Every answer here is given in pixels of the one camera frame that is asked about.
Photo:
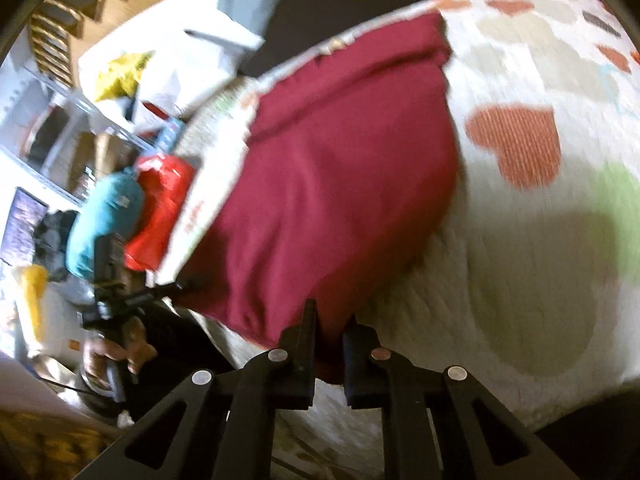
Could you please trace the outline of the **left hand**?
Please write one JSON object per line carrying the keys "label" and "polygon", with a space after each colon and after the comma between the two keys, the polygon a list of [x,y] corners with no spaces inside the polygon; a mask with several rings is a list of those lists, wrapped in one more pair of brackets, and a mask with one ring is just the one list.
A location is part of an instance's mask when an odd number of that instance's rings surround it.
{"label": "left hand", "polygon": [[108,364],[125,362],[130,373],[137,375],[146,362],[157,356],[156,349],[146,340],[141,318],[130,318],[124,325],[124,336],[124,344],[98,334],[91,334],[84,342],[80,376],[92,390],[111,390],[106,376]]}

